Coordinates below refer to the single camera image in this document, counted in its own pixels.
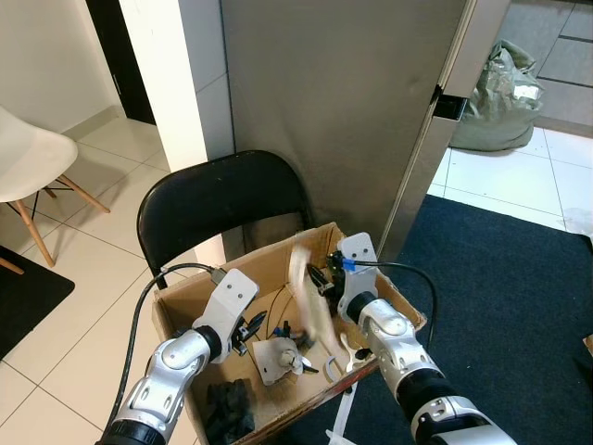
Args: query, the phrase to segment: white tile floor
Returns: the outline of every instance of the white tile floor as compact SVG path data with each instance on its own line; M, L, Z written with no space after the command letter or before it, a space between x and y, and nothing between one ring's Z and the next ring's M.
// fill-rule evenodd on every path
M566 230L593 212L592 169L593 139L535 128L516 150L448 148L428 193Z
M105 214L76 194L39 196L35 222L56 258L56 273L76 287L0 362L0 443L92 444L120 380L135 301L150 279L135 233L138 207L169 171L155 126L116 119L87 134L68 177L111 208ZM32 206L32 197L26 201ZM0 206L0 245L45 266L19 216ZM195 261L193 251L183 254ZM183 279L174 275L172 282ZM131 381L158 343L145 306ZM193 445L183 414L172 445Z
M156 128L117 119L79 147L67 175L111 213L69 192L58 192L57 200L40 195L35 221L57 258L54 270L76 288L0 362L2 444L94 443L119 381L133 305L150 277L135 217L150 186L169 170ZM529 146L511 153L447 150L429 193L563 230L564 211L592 210L592 154L591 140L540 129ZM45 266L7 206L0 206L0 244ZM196 260L193 251L183 257ZM131 381L158 343L148 305L138 336ZM195 442L183 415L171 445Z

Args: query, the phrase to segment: dark blue rug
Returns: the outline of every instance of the dark blue rug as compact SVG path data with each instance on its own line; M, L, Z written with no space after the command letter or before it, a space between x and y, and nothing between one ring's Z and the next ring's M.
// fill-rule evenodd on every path
M441 313L431 355L461 395L520 445L593 443L593 359L582 342L593 333L587 238L426 197L397 260L436 282ZM430 313L422 279L389 274ZM339 401L272 442L326 444ZM360 382L345 436L357 445L413 444L379 374Z

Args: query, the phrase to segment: wooden chair leg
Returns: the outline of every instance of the wooden chair leg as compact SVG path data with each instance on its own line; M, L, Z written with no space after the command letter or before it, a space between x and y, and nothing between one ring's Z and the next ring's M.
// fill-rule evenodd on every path
M56 263L47 251L47 247L45 246L43 239L39 235L39 232L37 232L37 227L35 227L35 223L31 219L31 216L29 216L29 212L27 212L25 205L22 203L20 199L15 201L15 205L17 206L17 209L19 209L20 217L25 222L25 225L27 225L27 228L29 229L29 232L31 232L31 235L35 240L35 243L37 243L37 247L41 250L41 253L44 255L47 264L49 265L49 267L54 267Z
M15 266L12 262L5 260L4 258L0 258L0 266L4 266L12 272L18 273L19 275L23 275L25 273L25 271L20 269L18 266Z
M101 210L101 211L103 211L105 213L110 213L111 212L111 210L109 210L107 207L105 207L99 201L97 201L96 199L94 199L92 196L90 196L88 193L86 193L84 190L82 190L80 187L78 187L75 183L73 183L70 179L68 179L63 174L59 178L57 178L57 179L59 179L61 182L63 182L65 185L67 185L68 187L70 187L75 192L77 192L82 197L82 199L84 199L89 204L97 207L99 210Z
M45 191L45 192L46 192L46 194L47 194L47 195L49 195L50 197L52 197L52 198L56 198L56 194L55 194L55 193L54 193L52 190L50 190L49 188L47 188L47 187L44 187L44 191Z

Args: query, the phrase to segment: black cable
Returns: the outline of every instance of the black cable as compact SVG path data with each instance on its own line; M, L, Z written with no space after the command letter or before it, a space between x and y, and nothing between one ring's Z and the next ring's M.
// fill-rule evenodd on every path
M136 341L136 331L138 329L138 322L140 321L140 310L142 309L142 305L145 302L146 296L148 295L148 292L150 292L150 289L152 289L152 287L157 283L157 280L164 277L168 273L177 271L179 269L188 268L188 267L195 267L197 269L203 269L209 273L213 273L215 271L215 269L213 267L207 266L206 264L201 264L199 262L184 262L181 264L175 264L174 266L164 269L161 273L159 273L152 280L150 280L150 282L146 285L146 287L140 294L140 298L138 299L138 302L136 303L136 309L133 312L132 329L130 330L130 339L128 341L128 350L126 352L126 360L125 360L125 363L123 364L123 371L121 372L121 380L120 380L120 386L118 387L118 395L116 396L115 401L113 402L113 408L111 409L111 414L109 415L109 420L107 420L105 430L103 431L103 435L102 435L103 437L101 438L102 440L105 438L105 436L109 430L109 427L113 423L115 416L118 414L118 411L120 410L121 401L123 400L123 396L124 396L124 393L126 390L126 385L128 384L128 375L130 373L130 366L132 365L133 345Z
M423 271L422 269L418 269L414 266L409 266L408 264L402 264L400 262L389 262L389 261L356 261L350 260L348 262L353 262L358 266L376 266L376 267L396 267L399 269L404 269L406 271L411 271L417 273L419 276L424 278L428 286L430 287L431 294L433 296L433 311L430 316L430 322L428 322L428 340L426 340L426 351L428 352L431 344L433 343L433 337L435 336L435 326L436 326L436 318L438 316L438 295L436 294L436 286L433 279L430 277L428 273Z
M285 288L285 287L286 287L286 285L283 285L283 286L280 288L280 290L279 290L279 291L276 293L276 295L274 295L274 298L273 298L273 300L271 301L270 310L268 311L268 320L266 320L266 336L265 336L265 338L266 338L266 339L269 339L269 338L271 337L271 334L270 334L270 332L269 332L269 331L270 331L270 316L271 316L271 308L273 308L273 306L274 306L274 303L276 302L276 299L278 299L278 296L279 296L280 294L282 294L282 291L284 290L284 288Z
M288 309L288 305L290 304L290 302L292 300L293 300L293 296L292 295L286 299L286 304L284 305L284 308L282 309L282 312L280 312L280 317L278 318L278 324L280 324L282 322L282 317L284 317L284 314L286 313L286 310Z

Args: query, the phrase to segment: black rug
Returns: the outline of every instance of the black rug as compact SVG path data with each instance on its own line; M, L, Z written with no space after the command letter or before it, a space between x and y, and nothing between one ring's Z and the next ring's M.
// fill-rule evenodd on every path
M0 357L4 357L74 290L74 283L0 246L0 257L25 273L0 267Z
M431 355L461 395L520 445L593 443L593 359L582 342L593 333L588 239L427 197L397 260L434 277L441 314ZM390 275L430 313L421 279ZM339 401L274 443L326 444ZM378 373L359 383L345 436L357 445L413 443Z

